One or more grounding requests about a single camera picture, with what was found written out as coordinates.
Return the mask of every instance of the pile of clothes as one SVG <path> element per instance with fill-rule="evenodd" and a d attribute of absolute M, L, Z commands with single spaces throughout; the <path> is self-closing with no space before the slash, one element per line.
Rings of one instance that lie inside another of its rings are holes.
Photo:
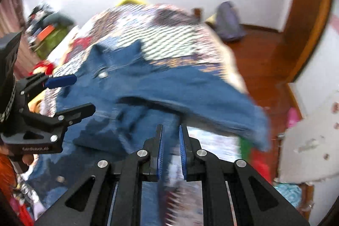
<path fill-rule="evenodd" d="M 41 3 L 28 17 L 26 36 L 29 47 L 43 60 L 68 34 L 74 21 Z"/>

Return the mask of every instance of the light blue cloth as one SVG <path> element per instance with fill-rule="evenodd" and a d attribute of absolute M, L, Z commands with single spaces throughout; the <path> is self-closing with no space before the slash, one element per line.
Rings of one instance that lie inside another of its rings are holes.
<path fill-rule="evenodd" d="M 289 202 L 297 208 L 301 202 L 302 191 L 298 185 L 289 183 L 278 183 L 274 188 Z"/>

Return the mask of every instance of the curtain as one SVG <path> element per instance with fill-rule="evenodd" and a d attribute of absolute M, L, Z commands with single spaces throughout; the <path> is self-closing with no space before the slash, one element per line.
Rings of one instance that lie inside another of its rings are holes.
<path fill-rule="evenodd" d="M 2 0 L 0 3 L 0 37 L 11 32 L 22 32 L 18 58 L 14 65 L 14 74 L 17 79 L 28 76 L 33 66 L 40 61 L 38 56 L 29 49 L 25 30 L 22 0 Z"/>

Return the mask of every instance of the orange box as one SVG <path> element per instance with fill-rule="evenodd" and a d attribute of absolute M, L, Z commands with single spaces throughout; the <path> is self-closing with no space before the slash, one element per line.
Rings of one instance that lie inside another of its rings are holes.
<path fill-rule="evenodd" d="M 36 45 L 40 44 L 55 28 L 53 25 L 48 25 L 44 30 L 42 30 L 36 38 Z"/>

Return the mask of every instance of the wooden floor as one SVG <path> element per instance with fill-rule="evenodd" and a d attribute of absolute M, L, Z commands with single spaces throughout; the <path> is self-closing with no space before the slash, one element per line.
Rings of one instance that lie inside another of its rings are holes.
<path fill-rule="evenodd" d="M 234 51 L 250 96 L 270 118 L 272 150 L 263 155 L 274 179 L 279 158 L 277 135 L 285 131 L 287 112 L 291 107 L 284 80 L 292 64 L 280 54 L 284 46 L 281 34 L 253 29 L 246 31 L 244 39 L 228 43 L 228 46 Z"/>

